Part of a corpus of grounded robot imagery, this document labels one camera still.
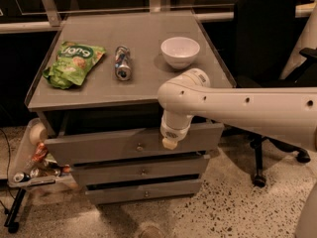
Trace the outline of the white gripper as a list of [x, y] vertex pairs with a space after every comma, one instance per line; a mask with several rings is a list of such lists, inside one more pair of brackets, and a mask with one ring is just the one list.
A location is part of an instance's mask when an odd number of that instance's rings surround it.
[[178, 145], [177, 142], [186, 137], [189, 128], [190, 126], [187, 125], [181, 129], [173, 129], [164, 120], [162, 120], [160, 124], [160, 132], [164, 136], [162, 139], [163, 146], [168, 150], [174, 150]]

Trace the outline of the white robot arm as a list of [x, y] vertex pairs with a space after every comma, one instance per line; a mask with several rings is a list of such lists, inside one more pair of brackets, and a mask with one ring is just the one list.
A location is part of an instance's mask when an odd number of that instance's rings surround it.
[[[284, 141], [316, 148], [313, 88], [208, 88], [192, 69], [158, 91], [164, 109], [163, 144], [173, 148], [202, 116]], [[244, 160], [226, 145], [198, 195], [176, 212], [173, 238], [316, 238], [316, 177], [307, 169], [277, 166], [272, 186], [247, 183]]]

